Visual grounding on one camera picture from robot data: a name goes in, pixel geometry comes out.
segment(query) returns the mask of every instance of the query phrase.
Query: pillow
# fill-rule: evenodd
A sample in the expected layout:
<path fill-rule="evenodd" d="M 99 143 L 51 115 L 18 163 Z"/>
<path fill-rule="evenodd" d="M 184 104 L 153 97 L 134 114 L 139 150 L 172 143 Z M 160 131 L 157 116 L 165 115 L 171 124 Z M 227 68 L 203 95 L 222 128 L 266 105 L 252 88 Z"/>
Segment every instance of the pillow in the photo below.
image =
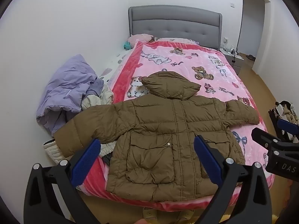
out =
<path fill-rule="evenodd" d="M 182 38 L 160 38 L 157 41 L 170 41 L 170 42 L 177 42 L 177 43 L 183 43 L 183 44 L 199 45 L 199 42 L 196 42 L 191 39 L 182 39 Z"/>
<path fill-rule="evenodd" d="M 139 40 L 140 42 L 149 42 L 150 40 L 152 40 L 152 38 L 153 38 L 152 35 L 147 35 L 147 34 L 132 35 L 128 39 L 128 42 L 130 43 L 131 47 L 134 48 L 137 40 Z"/>

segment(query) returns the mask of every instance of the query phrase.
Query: blue bow print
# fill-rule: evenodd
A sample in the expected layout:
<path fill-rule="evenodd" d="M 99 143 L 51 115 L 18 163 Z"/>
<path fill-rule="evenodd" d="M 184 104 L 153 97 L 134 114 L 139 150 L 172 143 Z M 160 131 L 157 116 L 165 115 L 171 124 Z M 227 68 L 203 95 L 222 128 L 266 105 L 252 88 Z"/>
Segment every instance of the blue bow print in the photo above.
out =
<path fill-rule="evenodd" d="M 243 149 L 244 149 L 244 156 L 245 156 L 245 145 L 247 144 L 247 137 L 243 137 L 241 139 L 241 137 L 238 135 L 237 132 L 233 131 L 234 137 L 236 138 L 237 142 L 240 143 L 240 141 L 243 144 Z"/>

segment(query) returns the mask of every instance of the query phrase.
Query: gray headboard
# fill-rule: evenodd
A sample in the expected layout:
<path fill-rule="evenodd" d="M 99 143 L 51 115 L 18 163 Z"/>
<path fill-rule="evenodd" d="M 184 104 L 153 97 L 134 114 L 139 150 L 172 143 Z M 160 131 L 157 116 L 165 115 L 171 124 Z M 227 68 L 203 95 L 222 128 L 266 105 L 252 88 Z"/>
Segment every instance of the gray headboard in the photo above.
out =
<path fill-rule="evenodd" d="M 222 15 L 193 7 L 152 5 L 129 8 L 130 34 L 185 38 L 219 50 Z"/>

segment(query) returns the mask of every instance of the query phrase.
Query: pink blanket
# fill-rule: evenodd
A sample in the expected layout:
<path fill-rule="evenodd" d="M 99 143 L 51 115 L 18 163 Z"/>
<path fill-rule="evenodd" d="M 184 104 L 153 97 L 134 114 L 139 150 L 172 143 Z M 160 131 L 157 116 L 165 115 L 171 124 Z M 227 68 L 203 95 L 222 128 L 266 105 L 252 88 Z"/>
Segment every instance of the pink blanket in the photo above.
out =
<path fill-rule="evenodd" d="M 197 45 L 157 41 L 154 43 L 138 42 L 133 52 L 123 63 L 110 85 L 115 94 L 115 103 L 140 97 L 147 93 L 140 82 L 140 77 L 149 76 L 157 71 L 175 71 L 190 81 L 202 85 L 198 95 L 218 98 L 221 101 L 238 99 L 246 105 L 256 108 L 256 105 L 225 56 L 216 50 Z M 274 175 L 265 171 L 267 150 L 255 143 L 251 131 L 255 127 L 266 130 L 263 119 L 259 125 L 244 125 L 233 127 L 231 131 L 240 144 L 246 164 L 252 165 L 258 161 L 263 165 L 268 186 L 271 187 Z M 125 200 L 107 192 L 106 183 L 109 168 L 98 157 L 86 177 L 82 188 L 86 194 L 101 198 L 124 202 L 131 205 L 146 206 L 162 211 L 180 211 L 184 209 L 206 208 L 213 196 L 182 202 L 153 203 L 146 201 Z M 236 187 L 230 204 L 234 204 L 239 196 L 240 187 Z"/>

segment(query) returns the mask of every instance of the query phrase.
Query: black plaid fabric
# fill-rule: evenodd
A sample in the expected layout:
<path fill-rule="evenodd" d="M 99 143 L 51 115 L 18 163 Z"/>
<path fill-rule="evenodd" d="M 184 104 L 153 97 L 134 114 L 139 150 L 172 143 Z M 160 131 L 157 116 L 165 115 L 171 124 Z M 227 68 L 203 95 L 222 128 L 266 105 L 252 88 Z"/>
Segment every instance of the black plaid fabric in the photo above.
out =
<path fill-rule="evenodd" d="M 104 163 L 106 163 L 108 166 L 110 166 L 110 160 L 112 158 L 112 154 L 113 152 L 110 152 L 109 154 L 105 155 L 102 157 L 102 160 L 104 161 Z"/>

